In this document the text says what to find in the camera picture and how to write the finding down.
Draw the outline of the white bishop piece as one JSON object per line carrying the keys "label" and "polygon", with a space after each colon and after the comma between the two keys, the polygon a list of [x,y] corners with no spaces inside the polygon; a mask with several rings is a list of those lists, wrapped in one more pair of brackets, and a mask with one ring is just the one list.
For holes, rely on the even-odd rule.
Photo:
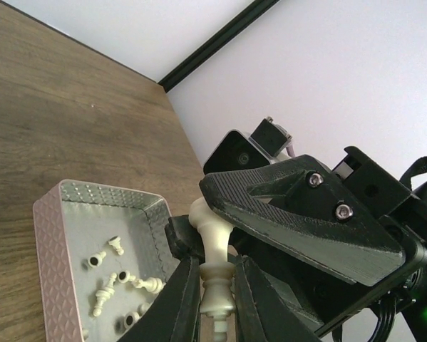
{"label": "white bishop piece", "polygon": [[189,223],[202,239],[205,262],[200,265],[204,293],[200,313],[214,322],[213,341],[226,341],[227,318],[235,312],[232,277],[235,265],[228,262],[229,238],[234,226],[215,214],[203,197],[190,206]]}

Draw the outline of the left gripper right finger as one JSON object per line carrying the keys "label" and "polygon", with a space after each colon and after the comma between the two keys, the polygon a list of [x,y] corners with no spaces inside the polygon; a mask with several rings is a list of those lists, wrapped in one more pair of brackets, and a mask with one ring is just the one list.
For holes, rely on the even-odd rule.
{"label": "left gripper right finger", "polygon": [[294,315],[248,256],[239,256],[235,264],[235,303],[238,341],[320,340]]}

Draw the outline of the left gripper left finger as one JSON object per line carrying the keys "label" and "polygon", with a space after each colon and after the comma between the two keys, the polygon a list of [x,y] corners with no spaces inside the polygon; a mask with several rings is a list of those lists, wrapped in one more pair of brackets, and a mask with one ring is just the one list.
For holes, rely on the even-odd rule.
{"label": "left gripper left finger", "polygon": [[123,341],[193,342],[200,340],[200,264],[179,263],[152,306],[122,337]]}

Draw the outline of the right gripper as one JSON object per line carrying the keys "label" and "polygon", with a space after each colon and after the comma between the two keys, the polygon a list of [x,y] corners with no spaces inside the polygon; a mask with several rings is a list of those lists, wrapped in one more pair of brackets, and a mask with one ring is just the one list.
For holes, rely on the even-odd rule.
{"label": "right gripper", "polygon": [[304,309],[339,335],[363,307],[391,332],[402,313],[427,335],[427,157],[400,180],[356,147],[328,171],[308,155],[200,181],[210,209],[242,230],[232,245],[287,283]]}

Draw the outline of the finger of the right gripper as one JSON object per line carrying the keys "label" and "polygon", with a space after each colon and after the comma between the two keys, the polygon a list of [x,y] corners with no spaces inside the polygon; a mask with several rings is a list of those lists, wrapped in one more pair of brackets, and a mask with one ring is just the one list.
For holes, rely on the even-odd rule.
{"label": "finger of the right gripper", "polygon": [[188,215],[170,217],[165,226],[165,235],[173,257],[183,260],[186,257],[205,259],[205,250],[200,233],[190,222]]}

